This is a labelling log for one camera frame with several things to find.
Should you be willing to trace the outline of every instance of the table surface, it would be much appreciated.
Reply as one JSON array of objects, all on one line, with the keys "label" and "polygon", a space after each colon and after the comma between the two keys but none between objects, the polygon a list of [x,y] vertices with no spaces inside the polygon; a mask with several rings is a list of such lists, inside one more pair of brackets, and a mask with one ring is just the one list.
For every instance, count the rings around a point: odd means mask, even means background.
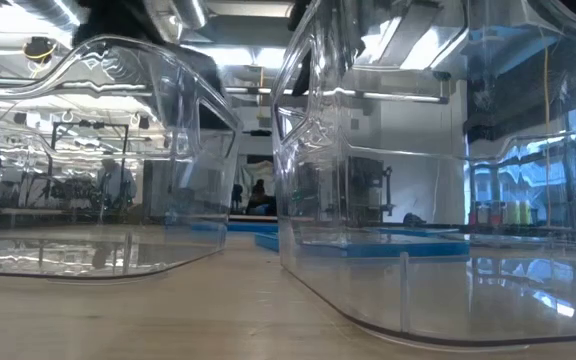
[{"label": "table surface", "polygon": [[489,354],[428,351],[364,333],[236,235],[164,277],[73,286],[0,277],[0,359],[576,359],[576,343]]},{"label": "table surface", "polygon": [[188,244],[214,238],[211,231],[192,231],[190,227],[165,227],[163,225],[67,225],[17,228],[0,230],[0,240],[46,240],[46,241],[87,241],[121,242],[126,235],[142,244]]}]

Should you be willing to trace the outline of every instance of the wall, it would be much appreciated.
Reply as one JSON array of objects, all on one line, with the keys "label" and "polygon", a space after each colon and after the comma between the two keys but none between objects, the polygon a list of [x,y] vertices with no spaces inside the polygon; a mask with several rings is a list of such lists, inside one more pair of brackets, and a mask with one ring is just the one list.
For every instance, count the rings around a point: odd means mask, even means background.
[{"label": "wall", "polygon": [[272,137],[243,134],[239,142],[239,155],[272,155]]},{"label": "wall", "polygon": [[[448,104],[382,102],[373,116],[373,147],[403,151],[379,155],[392,167],[391,201],[395,206],[385,222],[402,222],[411,212],[428,223],[466,221],[462,125],[466,119],[466,83],[453,83]],[[386,203],[383,187],[382,203]]]}]

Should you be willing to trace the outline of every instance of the clear plastic container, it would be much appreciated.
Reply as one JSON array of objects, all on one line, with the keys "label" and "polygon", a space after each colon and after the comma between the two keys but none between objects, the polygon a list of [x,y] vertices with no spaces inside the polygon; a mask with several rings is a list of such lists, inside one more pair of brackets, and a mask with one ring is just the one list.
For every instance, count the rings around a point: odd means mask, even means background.
[{"label": "clear plastic container", "polygon": [[186,60],[102,37],[0,88],[0,274],[134,277],[223,248],[241,122]]},{"label": "clear plastic container", "polygon": [[315,0],[273,104],[281,261],[339,311],[439,345],[576,340],[575,13]]}]

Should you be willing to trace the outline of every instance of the floor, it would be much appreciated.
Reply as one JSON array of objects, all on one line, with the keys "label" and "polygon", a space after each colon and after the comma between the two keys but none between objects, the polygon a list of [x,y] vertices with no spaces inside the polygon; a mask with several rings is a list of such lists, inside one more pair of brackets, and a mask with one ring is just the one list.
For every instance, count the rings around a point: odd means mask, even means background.
[{"label": "floor", "polygon": [[430,351],[353,326],[254,247],[107,286],[0,277],[0,359],[576,359],[576,343]]}]

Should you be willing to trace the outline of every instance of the cable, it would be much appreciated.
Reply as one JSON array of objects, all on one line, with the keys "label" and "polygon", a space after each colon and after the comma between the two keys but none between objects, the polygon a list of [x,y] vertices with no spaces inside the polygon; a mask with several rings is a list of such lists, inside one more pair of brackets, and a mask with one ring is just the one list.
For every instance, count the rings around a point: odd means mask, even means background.
[{"label": "cable", "polygon": [[40,54],[40,55],[28,55],[28,54],[26,53],[26,44],[24,44],[24,46],[21,47],[21,51],[24,52],[24,55],[26,55],[26,57],[27,57],[28,59],[38,60],[38,59],[45,58],[46,56],[52,54],[52,53],[55,51],[56,48],[57,48],[57,44],[54,44],[54,45],[52,46],[52,49],[46,51],[46,52],[43,53],[43,54]]},{"label": "cable", "polygon": [[539,34],[541,34],[541,41],[544,44],[544,101],[545,101],[545,114],[546,114],[546,136],[547,136],[547,146],[546,146],[546,201],[548,202],[548,213],[546,214],[546,224],[550,226],[551,224],[551,213],[552,213],[552,203],[550,201],[550,90],[548,88],[548,67],[550,63],[550,51],[548,50],[548,44],[546,43],[546,37],[544,32],[539,26]]},{"label": "cable", "polygon": [[37,74],[39,74],[40,72],[46,70],[46,68],[47,68],[48,66],[41,67],[41,65],[44,64],[44,61],[45,61],[45,60],[46,60],[46,58],[44,57],[44,58],[41,60],[41,63],[40,63],[39,65],[37,65],[37,67],[35,68],[35,71],[33,71],[32,74],[30,74],[30,78],[31,78],[31,79],[34,79],[35,76],[37,76]]}]

